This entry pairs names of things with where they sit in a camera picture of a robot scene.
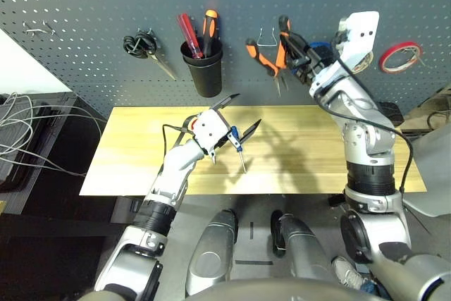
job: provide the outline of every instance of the white sneaker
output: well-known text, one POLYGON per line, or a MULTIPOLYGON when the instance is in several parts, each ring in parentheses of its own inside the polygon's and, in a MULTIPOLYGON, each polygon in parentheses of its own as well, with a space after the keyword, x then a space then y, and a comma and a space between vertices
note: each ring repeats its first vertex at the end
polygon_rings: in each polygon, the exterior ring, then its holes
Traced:
POLYGON ((368 281, 344 257, 336 257, 332 260, 332 267, 335 269, 335 275, 338 277, 338 280, 347 287, 358 290, 368 281))

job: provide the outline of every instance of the light wooden tabletop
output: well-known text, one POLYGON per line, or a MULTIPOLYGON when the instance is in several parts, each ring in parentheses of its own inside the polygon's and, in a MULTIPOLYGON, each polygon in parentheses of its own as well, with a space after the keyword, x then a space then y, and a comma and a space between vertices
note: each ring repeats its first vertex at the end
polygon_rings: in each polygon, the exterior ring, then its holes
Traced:
MULTIPOLYGON (((81 195, 145 195, 163 161, 161 125, 181 125, 206 107, 116 107, 92 160, 81 195)), ((189 177, 188 194, 339 193, 347 182, 344 144, 332 118, 316 106, 229 106, 225 119, 242 132, 262 122, 244 145, 244 174, 236 150, 229 144, 197 162, 189 177)), ((178 132, 167 129, 168 146, 178 132)), ((397 186, 408 149, 397 137, 397 186)), ((426 188, 415 164, 406 192, 426 188)))

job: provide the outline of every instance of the red tape roll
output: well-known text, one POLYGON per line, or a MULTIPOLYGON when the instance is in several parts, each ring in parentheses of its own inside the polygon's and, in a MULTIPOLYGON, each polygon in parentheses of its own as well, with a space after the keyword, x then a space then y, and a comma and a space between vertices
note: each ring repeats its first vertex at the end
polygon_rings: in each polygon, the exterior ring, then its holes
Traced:
POLYGON ((382 57, 379 59, 379 67, 385 73, 401 73, 401 72, 404 72, 405 70, 407 70, 409 67, 413 66, 414 63, 416 63, 419 60, 419 57, 422 54, 423 54, 423 50, 421 49, 420 45, 418 45, 416 42, 402 42, 400 44, 397 44, 397 45, 389 48, 382 55, 382 57), (406 62, 403 65, 394 67, 394 68, 389 68, 385 65, 387 60, 393 54, 395 54, 399 51, 405 50, 405 49, 412 49, 412 51, 414 52, 413 57, 411 57, 410 60, 408 60, 408 62, 406 62))

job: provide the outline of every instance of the pen holder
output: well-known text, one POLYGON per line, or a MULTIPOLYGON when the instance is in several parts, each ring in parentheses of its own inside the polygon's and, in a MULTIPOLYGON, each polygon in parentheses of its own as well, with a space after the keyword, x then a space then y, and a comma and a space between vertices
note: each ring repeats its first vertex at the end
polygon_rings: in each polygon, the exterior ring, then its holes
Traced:
MULTIPOLYGON (((197 41, 202 49, 202 38, 197 41)), ((183 61, 190 69, 194 86, 197 93, 204 98, 211 98, 218 95, 222 90, 221 59, 223 58, 223 45, 215 39, 211 45, 211 56, 203 59, 194 59, 187 42, 180 47, 183 61)))

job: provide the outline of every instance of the gray floor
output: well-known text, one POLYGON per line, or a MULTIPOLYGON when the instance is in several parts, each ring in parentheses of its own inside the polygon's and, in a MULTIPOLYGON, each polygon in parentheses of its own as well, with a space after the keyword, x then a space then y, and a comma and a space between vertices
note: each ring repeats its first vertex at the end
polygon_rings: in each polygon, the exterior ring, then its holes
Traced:
MULTIPOLYGON (((185 295, 185 279, 191 254, 202 231, 220 210, 233 208, 240 220, 238 239, 234 250, 234 262, 238 260, 272 261, 270 266, 236 265, 231 278, 263 278, 290 275, 287 259, 278 259, 271 252, 269 219, 274 209, 281 209, 301 218, 318 236, 330 259, 346 256, 340 233, 340 216, 343 207, 331 208, 327 195, 190 195, 186 196, 173 222, 169 241, 163 257, 164 266, 156 301, 182 300, 185 295), (250 223, 253 223, 251 239, 250 223)), ((130 221, 130 200, 120 198, 113 221, 130 221)), ((418 221, 406 213, 412 237, 412 249, 416 252, 438 254, 451 261, 450 215, 429 218, 415 212, 418 221)), ((113 239, 106 242, 100 266, 113 247, 113 239)))

